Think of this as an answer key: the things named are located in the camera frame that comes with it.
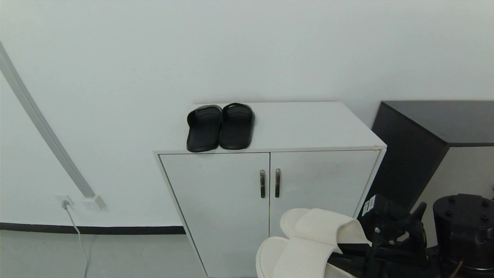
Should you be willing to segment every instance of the black motor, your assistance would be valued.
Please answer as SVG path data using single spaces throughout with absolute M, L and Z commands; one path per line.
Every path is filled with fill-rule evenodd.
M 442 264 L 474 277 L 494 277 L 494 202 L 458 194 L 434 202 Z

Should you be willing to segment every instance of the electrical outlet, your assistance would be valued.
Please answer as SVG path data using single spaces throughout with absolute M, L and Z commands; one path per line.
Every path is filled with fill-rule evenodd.
M 74 205 L 74 202 L 70 199 L 70 197 L 68 195 L 58 195 L 58 194 L 55 194 L 55 199 L 57 200 L 58 204 L 59 205 L 62 205 L 62 202 L 64 200 L 67 200 L 69 201 L 69 205 L 73 206 Z
M 82 203 L 88 210 L 101 210 L 106 207 L 105 202 L 100 195 L 96 195 L 93 198 L 86 198 L 82 200 Z

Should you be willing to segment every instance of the black machine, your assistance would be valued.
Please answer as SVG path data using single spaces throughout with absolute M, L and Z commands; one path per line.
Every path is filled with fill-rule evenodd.
M 494 202 L 458 194 L 433 205 L 438 245 L 427 248 L 426 204 L 408 212 L 377 194 L 360 220 L 367 244 L 339 244 L 328 263 L 357 278 L 494 278 Z M 398 238 L 408 233 L 408 238 Z

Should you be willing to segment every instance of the black baseboard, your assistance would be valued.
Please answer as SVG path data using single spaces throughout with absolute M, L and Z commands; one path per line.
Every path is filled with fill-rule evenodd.
M 185 234 L 182 226 L 77 227 L 81 234 Z M 0 223 L 0 230 L 20 232 L 77 233 L 73 226 Z

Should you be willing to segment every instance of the white cable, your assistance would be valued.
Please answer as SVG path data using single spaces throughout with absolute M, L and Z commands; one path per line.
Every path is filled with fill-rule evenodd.
M 82 241 L 81 241 L 81 232 L 79 231 L 79 229 L 77 228 L 76 224 L 74 223 L 74 219 L 72 219 L 72 215 L 70 214 L 70 211 L 69 209 L 67 208 L 67 205 L 65 204 L 64 206 L 64 203 L 62 203 L 62 207 L 67 211 L 67 213 L 69 214 L 69 217 L 70 217 L 70 221 L 72 221 L 72 225 L 74 226 L 74 228 L 76 228 L 76 231 L 77 231 L 77 234 L 79 235 L 79 244 L 81 245 L 81 249 L 82 249 L 82 252 L 84 253 L 84 256 L 86 257 L 86 269 L 84 270 L 84 278 L 86 278 L 87 276 L 87 269 L 89 268 L 89 258 L 87 257 L 86 255 L 86 251 L 84 251 L 84 247 L 82 246 Z

